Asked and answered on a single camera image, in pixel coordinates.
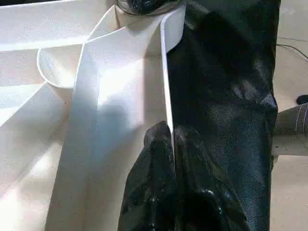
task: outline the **floor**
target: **floor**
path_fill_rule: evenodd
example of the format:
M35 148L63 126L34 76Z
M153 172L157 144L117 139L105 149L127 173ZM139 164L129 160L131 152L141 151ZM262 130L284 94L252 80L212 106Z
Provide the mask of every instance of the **floor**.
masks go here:
M308 42L278 39L308 54ZM277 48L274 93L279 111L296 106L308 94L308 61ZM280 156L272 172L271 231L304 231L308 227L308 157Z

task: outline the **black garbage bag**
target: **black garbage bag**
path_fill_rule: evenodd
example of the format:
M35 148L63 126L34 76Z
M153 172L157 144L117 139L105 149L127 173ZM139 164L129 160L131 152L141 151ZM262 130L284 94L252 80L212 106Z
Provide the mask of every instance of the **black garbage bag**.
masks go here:
M147 130L144 148L125 185L119 231L174 231L175 163L165 122Z
M252 231L270 229L279 6L279 0L190 0L182 41L167 54L173 122L199 132Z
M223 169L198 132L175 130L181 231L249 231L246 215Z
M176 172L167 124L147 131L127 178L118 230L249 231L232 184L199 134L179 127L175 146Z

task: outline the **black plastic sheet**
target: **black plastic sheet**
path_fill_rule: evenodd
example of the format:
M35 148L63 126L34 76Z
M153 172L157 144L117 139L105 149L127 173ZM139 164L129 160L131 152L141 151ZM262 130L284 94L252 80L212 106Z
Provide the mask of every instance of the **black plastic sheet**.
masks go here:
M183 39L168 53L174 124L198 130L252 231L270 229L279 6L279 0L189 1Z
M228 176L192 128L148 129L125 185L118 231L249 231Z

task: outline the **black cable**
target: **black cable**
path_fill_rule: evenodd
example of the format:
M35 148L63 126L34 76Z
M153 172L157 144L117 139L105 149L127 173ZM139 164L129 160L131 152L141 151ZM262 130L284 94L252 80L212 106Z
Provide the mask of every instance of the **black cable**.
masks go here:
M286 45L286 44L276 44L278 47L289 47L296 51L298 51L301 55L303 55L308 60L308 55L304 54L299 48L296 48L294 46Z

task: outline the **gray pipe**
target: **gray pipe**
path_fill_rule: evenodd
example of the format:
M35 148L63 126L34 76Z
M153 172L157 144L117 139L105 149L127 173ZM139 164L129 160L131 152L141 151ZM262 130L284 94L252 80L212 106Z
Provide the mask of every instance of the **gray pipe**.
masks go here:
M308 103L278 113L273 155L308 156Z

